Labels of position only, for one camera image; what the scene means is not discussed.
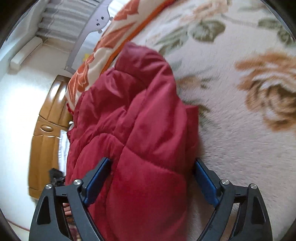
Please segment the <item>person's left hand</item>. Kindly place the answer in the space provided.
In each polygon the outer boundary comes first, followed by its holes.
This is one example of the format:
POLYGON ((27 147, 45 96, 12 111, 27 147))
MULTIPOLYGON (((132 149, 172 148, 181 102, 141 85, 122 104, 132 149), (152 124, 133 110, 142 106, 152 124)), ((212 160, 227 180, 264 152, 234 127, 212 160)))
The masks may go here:
POLYGON ((63 203, 63 208, 64 208, 64 213, 65 213, 66 220, 67 220, 69 230, 70 230, 73 240, 74 241, 81 241, 81 237, 79 235, 78 229, 76 227, 76 223, 75 223, 74 218, 72 216, 72 211, 71 211, 69 203, 63 203))

